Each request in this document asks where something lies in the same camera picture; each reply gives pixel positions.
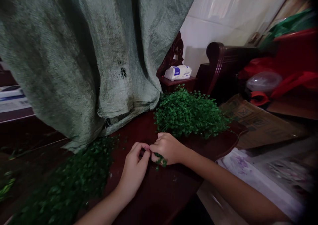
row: wooden chair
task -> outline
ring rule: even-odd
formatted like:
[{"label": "wooden chair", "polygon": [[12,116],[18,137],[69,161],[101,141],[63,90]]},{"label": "wooden chair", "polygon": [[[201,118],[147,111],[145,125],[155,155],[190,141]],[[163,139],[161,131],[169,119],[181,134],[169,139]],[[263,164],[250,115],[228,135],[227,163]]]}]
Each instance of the wooden chair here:
[{"label": "wooden chair", "polygon": [[181,33],[178,32],[177,37],[173,41],[162,64],[157,70],[157,77],[159,78],[163,92],[173,92],[179,84],[184,84],[184,88],[186,88],[190,92],[193,91],[195,82],[197,80],[195,77],[191,76],[189,79],[175,81],[170,81],[164,77],[166,70],[169,69],[171,66],[182,65],[182,54],[183,41],[181,39]]},{"label": "wooden chair", "polygon": [[194,89],[215,98],[217,103],[238,93],[236,74],[253,58],[260,57],[256,47],[224,46],[212,42],[206,48],[209,63],[201,64]]}]

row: dark wooden table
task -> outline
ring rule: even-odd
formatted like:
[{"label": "dark wooden table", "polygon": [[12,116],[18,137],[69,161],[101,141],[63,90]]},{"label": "dark wooden table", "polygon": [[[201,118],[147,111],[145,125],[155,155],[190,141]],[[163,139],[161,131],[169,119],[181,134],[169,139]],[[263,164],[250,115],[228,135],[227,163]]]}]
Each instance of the dark wooden table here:
[{"label": "dark wooden table", "polygon": [[[113,135],[120,134],[119,148],[113,151],[114,164],[110,168],[110,176],[105,188],[107,196],[118,184],[124,167],[126,154],[133,144],[144,142],[152,144],[157,139],[156,125],[153,113],[146,112]],[[231,123],[230,131],[225,131],[217,137],[203,140],[200,136],[182,138],[180,141],[198,153],[211,160],[229,153],[238,142],[238,136],[246,132],[246,128],[237,123]],[[155,170],[156,164],[149,162],[147,173],[135,198],[119,214],[114,224],[167,224],[186,206],[195,195],[203,179],[183,165],[170,165]],[[92,200],[93,207],[99,200]]]}]

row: hand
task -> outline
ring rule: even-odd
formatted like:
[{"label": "hand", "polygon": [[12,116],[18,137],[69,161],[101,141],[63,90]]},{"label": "hand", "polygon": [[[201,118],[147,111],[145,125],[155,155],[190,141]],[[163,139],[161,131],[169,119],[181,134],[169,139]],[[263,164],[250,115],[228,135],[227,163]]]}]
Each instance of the hand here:
[{"label": "hand", "polygon": [[156,162],[159,158],[155,156],[154,152],[159,153],[167,161],[167,165],[182,163],[188,147],[181,144],[171,134],[160,132],[158,133],[158,139],[152,145],[150,145],[151,160]]},{"label": "hand", "polygon": [[[142,148],[146,149],[146,151],[142,159],[139,159]],[[126,156],[123,173],[116,189],[129,200],[135,197],[145,177],[150,154],[148,144],[136,142]]]}]

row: cardboard box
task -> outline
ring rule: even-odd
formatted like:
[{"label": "cardboard box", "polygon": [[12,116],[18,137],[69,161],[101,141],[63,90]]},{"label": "cardboard box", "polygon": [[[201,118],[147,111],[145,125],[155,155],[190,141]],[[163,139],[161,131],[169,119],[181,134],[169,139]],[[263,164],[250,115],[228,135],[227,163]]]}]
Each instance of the cardboard box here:
[{"label": "cardboard box", "polygon": [[308,135],[300,124],[288,123],[236,94],[220,106],[224,114],[245,125],[249,132],[239,139],[240,149],[254,148]]}]

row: green plastic bag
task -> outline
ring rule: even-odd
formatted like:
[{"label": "green plastic bag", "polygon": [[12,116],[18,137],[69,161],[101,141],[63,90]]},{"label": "green plastic bag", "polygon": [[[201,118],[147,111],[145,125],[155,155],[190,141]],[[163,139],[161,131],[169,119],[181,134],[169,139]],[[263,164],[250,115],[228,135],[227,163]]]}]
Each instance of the green plastic bag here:
[{"label": "green plastic bag", "polygon": [[264,50],[267,48],[270,43],[281,35],[286,35],[289,33],[307,30],[313,27],[316,27],[316,13],[313,9],[308,8],[300,13],[292,15],[290,17],[285,18],[283,21],[273,26],[269,30],[268,36],[259,46],[260,50]]}]

